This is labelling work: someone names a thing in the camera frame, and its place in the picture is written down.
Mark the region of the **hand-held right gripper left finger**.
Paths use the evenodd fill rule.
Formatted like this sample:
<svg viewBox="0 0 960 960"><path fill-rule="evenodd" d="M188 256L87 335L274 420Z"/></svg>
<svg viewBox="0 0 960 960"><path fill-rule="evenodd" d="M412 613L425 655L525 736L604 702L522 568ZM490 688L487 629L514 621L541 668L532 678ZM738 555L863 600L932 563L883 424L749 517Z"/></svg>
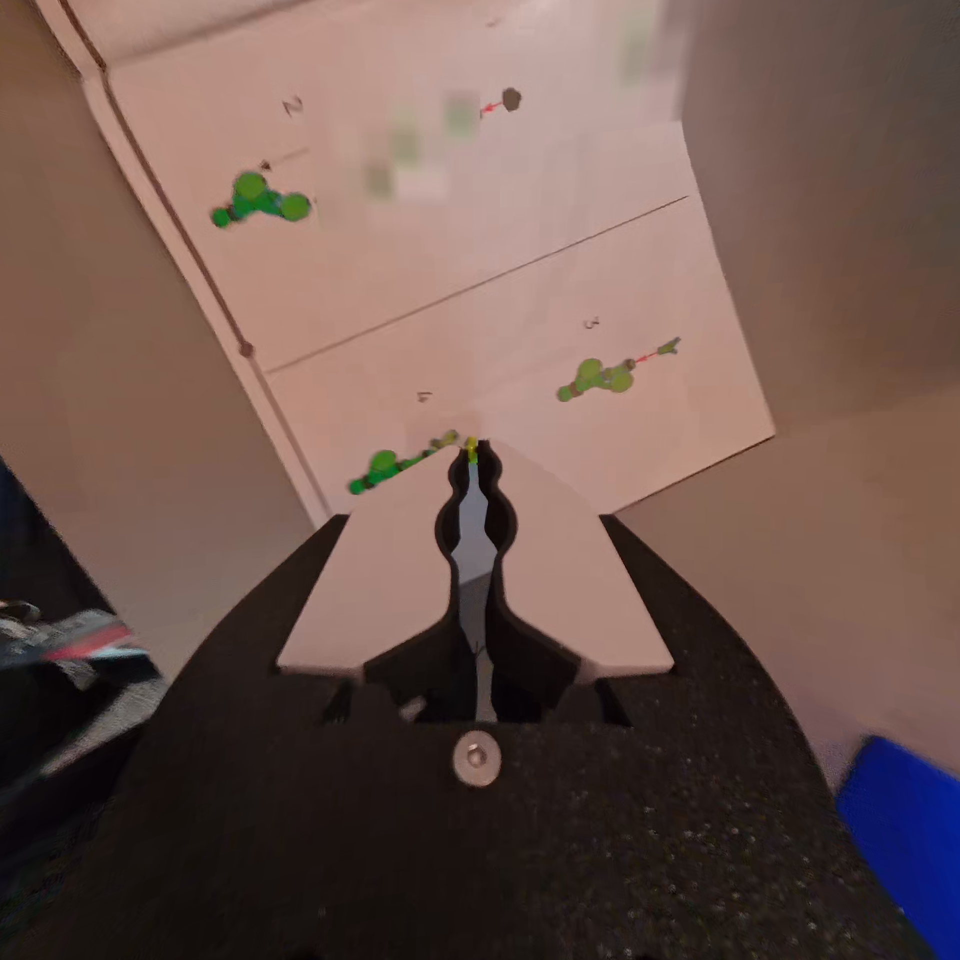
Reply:
<svg viewBox="0 0 960 960"><path fill-rule="evenodd" d="M460 505L469 454L445 446L359 495L275 662L285 674L378 686L424 721L472 721L475 656L460 620Z"/></svg>

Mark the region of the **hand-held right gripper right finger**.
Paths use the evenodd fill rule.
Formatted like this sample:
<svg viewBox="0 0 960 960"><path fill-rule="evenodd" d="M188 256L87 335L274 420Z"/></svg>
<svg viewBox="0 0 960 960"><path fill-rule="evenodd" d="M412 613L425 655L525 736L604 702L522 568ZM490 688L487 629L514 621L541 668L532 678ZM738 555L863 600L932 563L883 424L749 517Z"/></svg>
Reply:
<svg viewBox="0 0 960 960"><path fill-rule="evenodd" d="M614 681L665 676L675 661L604 518L502 440L480 442L480 488L496 720L629 720Z"/></svg>

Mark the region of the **white instruction booklet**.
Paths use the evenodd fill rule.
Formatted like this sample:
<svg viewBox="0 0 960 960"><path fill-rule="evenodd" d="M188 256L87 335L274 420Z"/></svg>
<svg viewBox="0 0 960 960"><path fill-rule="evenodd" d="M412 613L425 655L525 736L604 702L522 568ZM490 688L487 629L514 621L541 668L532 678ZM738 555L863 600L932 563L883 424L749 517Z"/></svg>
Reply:
<svg viewBox="0 0 960 960"><path fill-rule="evenodd" d="M612 513L775 436L693 2L36 2L310 515L501 441Z"/></svg>

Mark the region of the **grey red cloth item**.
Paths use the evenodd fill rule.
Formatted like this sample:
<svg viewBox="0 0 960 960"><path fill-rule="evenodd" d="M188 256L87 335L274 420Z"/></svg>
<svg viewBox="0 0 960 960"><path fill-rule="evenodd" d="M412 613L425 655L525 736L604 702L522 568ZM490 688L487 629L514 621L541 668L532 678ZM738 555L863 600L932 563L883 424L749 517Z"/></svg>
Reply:
<svg viewBox="0 0 960 960"><path fill-rule="evenodd" d="M55 621L24 601L1 602L1 676L57 676L87 692L153 681L162 673L115 614L89 608Z"/></svg>

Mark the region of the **large blue storage bin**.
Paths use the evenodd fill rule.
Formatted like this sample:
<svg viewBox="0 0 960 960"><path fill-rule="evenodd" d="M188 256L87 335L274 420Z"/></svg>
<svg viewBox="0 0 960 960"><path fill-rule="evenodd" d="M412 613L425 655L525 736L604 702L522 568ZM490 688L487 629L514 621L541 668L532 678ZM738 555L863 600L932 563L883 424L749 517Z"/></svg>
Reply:
<svg viewBox="0 0 960 960"><path fill-rule="evenodd" d="M894 904L941 959L959 957L959 780L880 736L858 750L835 804Z"/></svg>

